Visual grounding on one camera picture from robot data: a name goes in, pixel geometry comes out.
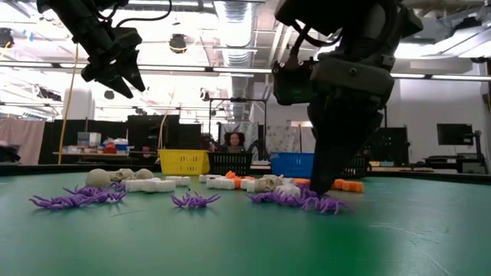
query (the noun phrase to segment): curtain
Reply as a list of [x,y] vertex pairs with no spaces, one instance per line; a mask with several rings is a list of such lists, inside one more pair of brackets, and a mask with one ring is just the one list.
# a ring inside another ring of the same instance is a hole
[[7,118],[0,120],[0,140],[18,146],[17,154],[23,165],[37,165],[43,140],[44,121],[18,120]]
[[268,126],[266,148],[270,153],[300,153],[300,130],[296,126]]
[[315,138],[311,127],[302,127],[302,152],[314,153]]

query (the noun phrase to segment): person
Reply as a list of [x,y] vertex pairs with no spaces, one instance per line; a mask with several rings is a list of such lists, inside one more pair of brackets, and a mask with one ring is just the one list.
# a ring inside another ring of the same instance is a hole
[[244,133],[226,133],[226,145],[223,147],[223,151],[226,153],[245,153],[245,140]]

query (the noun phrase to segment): pink curtain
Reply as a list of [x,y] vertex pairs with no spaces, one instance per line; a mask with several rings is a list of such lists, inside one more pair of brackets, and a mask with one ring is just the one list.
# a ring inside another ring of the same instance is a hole
[[0,140],[19,145],[19,161],[23,165],[37,165],[43,142],[44,121],[7,118],[0,120]]

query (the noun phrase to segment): orange toy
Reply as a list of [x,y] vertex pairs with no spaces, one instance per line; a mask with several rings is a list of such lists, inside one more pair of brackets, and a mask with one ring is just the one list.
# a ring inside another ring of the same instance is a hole
[[240,189],[240,182],[242,181],[239,177],[232,179],[234,184],[236,184],[236,189]]
[[[295,182],[301,186],[307,186],[310,184],[309,179],[295,179]],[[331,189],[337,189],[346,192],[363,192],[364,187],[362,182],[336,179],[334,183],[332,183]]]
[[336,179],[334,183],[332,183],[331,189],[338,189],[346,192],[363,192],[363,183]]
[[295,183],[302,185],[302,186],[310,184],[309,179],[293,179],[293,180],[295,181]]
[[233,172],[233,171],[229,171],[227,174],[225,174],[225,177],[228,178],[228,179],[234,179],[236,178],[236,173]]

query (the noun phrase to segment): pipe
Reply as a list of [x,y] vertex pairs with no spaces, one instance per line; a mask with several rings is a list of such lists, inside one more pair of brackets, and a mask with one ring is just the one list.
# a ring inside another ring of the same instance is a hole
[[283,36],[282,46],[279,48],[278,57],[276,58],[278,61],[282,61],[283,54],[285,54],[286,46],[290,42],[290,38],[292,37],[293,27],[288,27],[286,29],[285,35]]
[[279,40],[282,38],[283,27],[284,25],[282,23],[279,23],[278,27],[276,28],[275,38],[273,39],[273,44],[271,45],[271,50],[269,51],[268,63],[266,63],[266,66],[271,66],[273,60],[275,59]]
[[[249,48],[252,43],[254,5],[249,2],[215,1],[216,14],[219,17],[222,36],[220,41],[225,46]],[[227,67],[251,67],[251,51],[223,51],[223,60]],[[232,97],[250,98],[248,93],[249,79],[232,77]],[[243,107],[233,107],[235,118],[242,118]]]

